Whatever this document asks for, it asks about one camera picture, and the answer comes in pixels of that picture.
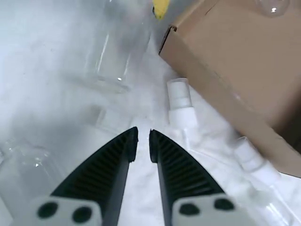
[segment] brown cardboard box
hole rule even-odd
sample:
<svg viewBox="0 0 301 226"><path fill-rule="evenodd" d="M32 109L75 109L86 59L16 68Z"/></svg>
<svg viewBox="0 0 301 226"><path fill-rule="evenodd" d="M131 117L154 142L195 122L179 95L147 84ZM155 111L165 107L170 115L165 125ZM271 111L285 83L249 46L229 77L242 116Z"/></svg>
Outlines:
<svg viewBox="0 0 301 226"><path fill-rule="evenodd" d="M197 0L160 51L279 171L297 177L301 155L290 145L301 146L300 24L294 3L268 18L253 0Z"/></svg>

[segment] white table surface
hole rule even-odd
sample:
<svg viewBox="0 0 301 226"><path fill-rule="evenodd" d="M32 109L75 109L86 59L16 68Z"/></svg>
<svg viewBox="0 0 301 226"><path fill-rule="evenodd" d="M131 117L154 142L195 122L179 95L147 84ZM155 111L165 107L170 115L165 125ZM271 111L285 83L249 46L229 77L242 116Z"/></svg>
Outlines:
<svg viewBox="0 0 301 226"><path fill-rule="evenodd" d="M126 10L132 9L127 7L130 1L123 6ZM60 166L61 173L55 175L59 182L114 137L81 123L85 109L93 105L117 106L133 116L132 125L139 129L137 157L130 165L119 225L163 226L158 171L149 158L148 135L153 128L181 141L168 126L167 118L166 81L178 75L157 52L168 24L191 0L173 0L165 20L152 24L152 36L141 68L126 94L102 93L93 86L74 82L72 76L64 79L66 71L62 72L61 62L66 52L72 51L66 50L66 46L74 38L71 35L75 35L72 29L80 14L79 2L65 0L59 8L54 7L56 0L0 2L0 141L22 137L49 150ZM67 69L76 71L76 64L71 62ZM230 167L196 152L191 154L226 192L243 195L248 182L224 142L229 125L194 90L191 97L203 141L195 151L213 155ZM55 186L44 188L43 192L47 194ZM277 186L301 218L301 180L282 175Z"/></svg>

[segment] white spray nozzle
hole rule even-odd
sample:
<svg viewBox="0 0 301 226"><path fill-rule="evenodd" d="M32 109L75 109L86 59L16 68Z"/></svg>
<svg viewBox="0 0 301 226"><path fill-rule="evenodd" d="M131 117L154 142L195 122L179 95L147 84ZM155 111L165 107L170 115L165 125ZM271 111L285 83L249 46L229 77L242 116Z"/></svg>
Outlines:
<svg viewBox="0 0 301 226"><path fill-rule="evenodd" d="M188 80L178 78L167 83L169 97L169 122L177 129L198 127L197 115L192 106Z"/></svg>

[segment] yellow object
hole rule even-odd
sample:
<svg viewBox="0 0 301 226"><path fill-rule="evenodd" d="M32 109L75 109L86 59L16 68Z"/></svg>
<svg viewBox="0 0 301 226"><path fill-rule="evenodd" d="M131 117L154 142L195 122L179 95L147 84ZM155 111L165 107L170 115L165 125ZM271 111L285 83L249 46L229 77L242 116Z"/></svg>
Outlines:
<svg viewBox="0 0 301 226"><path fill-rule="evenodd" d="M167 12L170 0L153 0L154 14L158 20L163 19Z"/></svg>

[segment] white bottle cap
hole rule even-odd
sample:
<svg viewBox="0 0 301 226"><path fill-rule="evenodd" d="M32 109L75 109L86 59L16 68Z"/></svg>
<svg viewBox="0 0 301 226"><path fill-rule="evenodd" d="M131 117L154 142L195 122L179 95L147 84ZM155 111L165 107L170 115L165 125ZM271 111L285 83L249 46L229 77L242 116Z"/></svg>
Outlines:
<svg viewBox="0 0 301 226"><path fill-rule="evenodd" d="M273 185L277 180L281 178L280 173L267 160L259 169L251 172L250 174L259 182L262 182L267 186ZM258 181L251 181L251 182L256 188L260 189L262 186L258 184Z"/></svg>
<svg viewBox="0 0 301 226"><path fill-rule="evenodd" d="M237 146L234 149L234 156L241 167L247 172L257 170L265 161L246 137L238 139Z"/></svg>
<svg viewBox="0 0 301 226"><path fill-rule="evenodd" d="M167 83L169 96L169 123L177 129L198 127L197 115L192 106L189 85L186 78L170 80Z"/></svg>
<svg viewBox="0 0 301 226"><path fill-rule="evenodd" d="M170 110L192 107L188 80L172 79L167 82Z"/></svg>
<svg viewBox="0 0 301 226"><path fill-rule="evenodd" d="M246 137L238 139L238 145L234 150L234 156L241 167L255 178L255 180L251 182L257 188L261 187L258 182L270 186L280 178L280 173L269 161L259 154L257 149Z"/></svg>

